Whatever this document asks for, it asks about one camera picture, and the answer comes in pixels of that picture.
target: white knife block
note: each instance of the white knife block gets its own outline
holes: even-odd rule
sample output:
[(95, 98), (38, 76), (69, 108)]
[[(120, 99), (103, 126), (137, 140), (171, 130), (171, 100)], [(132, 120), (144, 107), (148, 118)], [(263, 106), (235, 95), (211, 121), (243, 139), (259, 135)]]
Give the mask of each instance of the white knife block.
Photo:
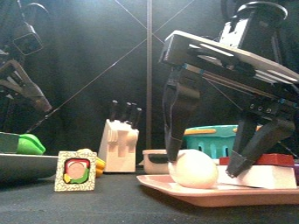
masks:
[(131, 125), (107, 119), (97, 156), (105, 161), (104, 172), (136, 171), (137, 129)]

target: teal basket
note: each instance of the teal basket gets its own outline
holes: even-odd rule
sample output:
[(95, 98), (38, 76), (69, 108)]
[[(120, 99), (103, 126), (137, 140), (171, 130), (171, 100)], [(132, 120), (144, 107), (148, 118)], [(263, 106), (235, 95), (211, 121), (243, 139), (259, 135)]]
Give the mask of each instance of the teal basket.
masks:
[(204, 152), (211, 158), (228, 157), (235, 142), (237, 125), (204, 126), (184, 131), (187, 149)]

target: black table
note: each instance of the black table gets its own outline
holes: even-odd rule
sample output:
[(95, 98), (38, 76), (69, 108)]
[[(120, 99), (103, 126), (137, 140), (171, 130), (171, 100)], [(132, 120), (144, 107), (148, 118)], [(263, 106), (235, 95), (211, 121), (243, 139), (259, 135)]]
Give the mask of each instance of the black table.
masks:
[(0, 223), (299, 223), (299, 206), (193, 206), (139, 184), (133, 174), (104, 174), (92, 192), (55, 192), (53, 178), (0, 185)]

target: pink tray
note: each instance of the pink tray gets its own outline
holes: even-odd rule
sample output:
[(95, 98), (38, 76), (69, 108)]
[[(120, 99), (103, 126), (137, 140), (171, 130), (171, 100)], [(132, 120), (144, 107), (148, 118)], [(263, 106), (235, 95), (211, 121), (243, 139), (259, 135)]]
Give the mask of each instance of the pink tray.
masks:
[(299, 204), (299, 189), (261, 189), (236, 185), (193, 189), (177, 185), (169, 175), (141, 175), (136, 178), (141, 185), (199, 207)]

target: egg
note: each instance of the egg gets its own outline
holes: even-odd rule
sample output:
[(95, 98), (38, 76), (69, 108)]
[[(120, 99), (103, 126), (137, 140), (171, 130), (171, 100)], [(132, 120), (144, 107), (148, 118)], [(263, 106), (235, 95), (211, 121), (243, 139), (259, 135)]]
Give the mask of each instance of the egg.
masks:
[(184, 187), (207, 189), (217, 182), (217, 166), (199, 150), (180, 150), (176, 162), (168, 163), (168, 170), (172, 180)]

